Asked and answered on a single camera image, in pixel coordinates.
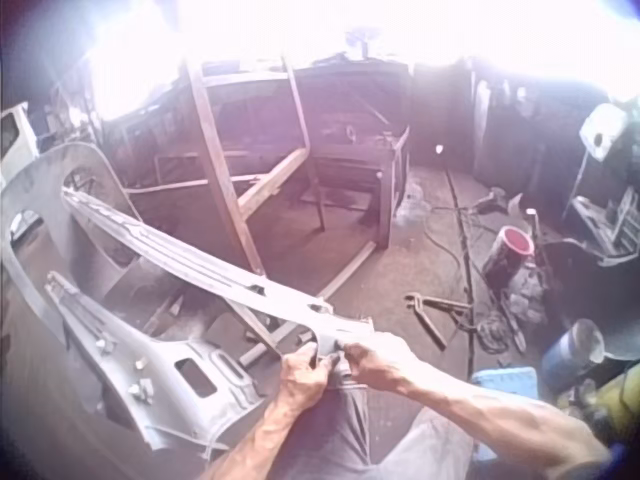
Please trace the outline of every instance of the metal bucket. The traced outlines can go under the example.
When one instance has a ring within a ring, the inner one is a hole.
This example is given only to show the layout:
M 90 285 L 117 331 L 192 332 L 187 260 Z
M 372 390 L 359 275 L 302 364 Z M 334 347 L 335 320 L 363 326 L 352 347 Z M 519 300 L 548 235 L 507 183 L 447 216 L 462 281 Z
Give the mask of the metal bucket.
M 556 392 L 569 388 L 578 376 L 604 360 L 604 338 L 591 320 L 582 318 L 542 358 L 541 376 Z

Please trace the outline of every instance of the wooden post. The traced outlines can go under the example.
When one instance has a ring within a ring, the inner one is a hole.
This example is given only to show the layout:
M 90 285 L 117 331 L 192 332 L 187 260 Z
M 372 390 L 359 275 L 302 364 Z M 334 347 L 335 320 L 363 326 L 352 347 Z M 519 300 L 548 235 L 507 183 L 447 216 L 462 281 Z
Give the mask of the wooden post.
M 308 152 L 311 152 L 311 139 L 309 138 L 309 130 L 307 129 L 307 123 L 304 119 L 304 112 L 302 110 L 302 102 L 300 101 L 300 93 L 298 92 L 298 84 L 296 83 L 296 77 L 293 74 L 293 69 L 287 59 L 282 56 L 282 63 L 287 70 L 287 76 L 289 77 L 289 84 L 291 85 L 291 93 L 293 94 L 293 101 L 296 105 L 296 112 L 298 113 L 298 121 L 300 122 L 300 130 L 302 130 L 302 137 L 304 138 L 304 146 Z M 322 198 L 322 190 L 320 189 L 320 182 L 318 180 L 318 172 L 316 171 L 316 165 L 313 158 L 307 158 L 305 161 L 305 167 L 307 170 L 307 177 L 309 177 L 309 183 L 311 184 L 311 191 L 316 197 L 316 208 L 318 210 L 318 218 L 320 219 L 320 228 L 322 231 L 326 230 L 324 221 L 324 201 Z
M 253 238 L 240 213 L 238 197 L 233 189 L 229 167 L 224 158 L 209 96 L 204 86 L 202 66 L 187 59 L 186 67 L 191 93 L 189 99 L 193 100 L 193 123 L 199 130 L 196 135 L 198 158 L 202 163 L 225 233 L 239 254 L 241 264 L 255 273 L 264 274 Z

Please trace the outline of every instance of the wooden plank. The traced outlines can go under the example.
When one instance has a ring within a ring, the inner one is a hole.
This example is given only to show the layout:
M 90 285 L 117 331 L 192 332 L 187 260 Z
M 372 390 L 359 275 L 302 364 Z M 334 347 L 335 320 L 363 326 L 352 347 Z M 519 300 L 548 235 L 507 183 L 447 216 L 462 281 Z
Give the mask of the wooden plank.
M 208 185 L 207 180 L 191 180 L 189 182 L 168 183 L 167 185 L 156 185 L 155 187 L 146 188 L 123 188 L 127 195 L 138 195 L 142 193 L 166 192 L 167 190 L 179 190 L 181 188 L 201 187 Z
M 336 275 L 333 280 L 331 280 L 326 287 L 324 287 L 318 297 L 323 299 L 328 299 L 334 293 L 338 291 L 338 289 L 345 284 L 345 282 L 353 275 L 360 265 L 364 263 L 364 261 L 369 258 L 374 250 L 376 249 L 376 242 L 369 240 L 364 247 L 358 252 L 358 254 L 351 259 L 351 261 Z
M 311 150 L 311 140 L 309 137 L 309 130 L 307 128 L 307 122 L 304 118 L 304 111 L 302 110 L 302 100 L 300 99 L 300 92 L 298 91 L 298 84 L 296 83 L 296 77 L 293 73 L 293 69 L 287 59 L 283 56 L 282 62 L 287 70 L 289 76 L 289 84 L 291 85 L 291 93 L 293 94 L 293 101 L 296 105 L 296 112 L 298 114 L 298 122 L 300 123 L 300 130 L 302 131 L 302 137 L 304 138 L 304 146 L 307 151 Z M 322 198 L 322 190 L 320 189 L 320 181 L 318 180 L 318 171 L 316 168 L 315 159 L 310 158 L 305 164 L 307 170 L 307 177 L 311 184 L 311 191 L 316 199 L 316 209 L 318 211 L 318 220 L 320 220 L 320 229 L 324 232 L 326 230 L 325 216 L 324 216 L 324 199 Z
M 225 299 L 229 306 L 236 312 L 237 317 L 242 324 L 248 328 L 270 352 L 274 353 L 278 357 L 281 355 L 278 350 L 276 340 L 271 336 L 269 330 L 258 320 L 258 317 L 245 305 L 234 302 L 233 300 Z
M 264 177 L 261 173 L 251 174 L 251 175 L 235 175 L 231 177 L 232 182 L 259 182 Z M 188 182 L 177 182 L 177 183 L 168 183 L 166 185 L 156 185 L 155 187 L 145 187 L 145 188 L 123 188 L 122 190 L 127 195 L 137 195 L 142 193 L 156 193 L 156 192 L 166 192 L 167 190 L 179 190 L 181 188 L 192 188 L 192 187 L 202 187 L 204 185 L 209 185 L 209 181 L 206 179 L 202 180 L 190 180 Z
M 247 190 L 238 200 L 242 218 L 244 220 L 249 218 L 302 165 L 308 156 L 309 151 L 306 148 L 294 150 L 262 180 Z
M 356 254 L 355 257 L 336 275 L 333 280 L 329 282 L 329 284 L 324 287 L 318 297 L 328 299 L 334 293 L 338 291 L 338 289 L 345 284 L 345 282 L 355 273 L 355 271 L 360 268 L 360 266 L 365 262 L 367 258 L 375 251 L 377 245 L 373 241 L 368 241 L 362 249 Z M 280 327 L 278 327 L 273 333 L 271 333 L 271 338 L 273 338 L 276 343 L 282 341 L 285 337 L 293 333 L 293 331 L 298 327 L 297 323 L 293 322 L 285 322 Z M 253 365 L 262 355 L 267 351 L 267 347 L 263 344 L 255 345 L 248 352 L 240 357 L 240 365 L 244 368 L 248 368 Z
M 249 228 L 240 212 L 238 197 L 231 182 L 229 167 L 224 157 L 215 119 L 209 104 L 209 96 L 202 78 L 199 62 L 187 58 L 188 79 L 191 95 L 187 96 L 192 105 L 193 125 L 197 128 L 196 153 L 202 163 L 209 189 L 218 211 L 224 231 L 239 255 L 239 263 L 255 273 L 264 274 L 264 267 L 258 255 Z

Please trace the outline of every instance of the window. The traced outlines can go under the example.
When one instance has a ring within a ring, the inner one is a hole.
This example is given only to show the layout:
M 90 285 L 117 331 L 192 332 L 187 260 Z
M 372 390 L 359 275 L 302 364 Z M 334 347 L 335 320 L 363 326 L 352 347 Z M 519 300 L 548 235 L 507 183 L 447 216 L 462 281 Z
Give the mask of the window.
M 2 128 L 0 130 L 2 131 L 2 158 L 4 158 L 20 136 L 18 124 L 16 123 L 13 113 L 9 113 L 2 117 Z

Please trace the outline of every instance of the grey trousers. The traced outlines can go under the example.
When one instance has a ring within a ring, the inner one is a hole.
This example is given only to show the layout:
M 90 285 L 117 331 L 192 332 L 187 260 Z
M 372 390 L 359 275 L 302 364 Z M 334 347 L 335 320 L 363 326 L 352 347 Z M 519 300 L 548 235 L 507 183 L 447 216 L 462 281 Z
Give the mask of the grey trousers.
M 424 408 L 379 464 L 369 458 L 367 391 L 328 390 L 293 426 L 269 472 L 271 480 L 463 480 L 473 440 Z

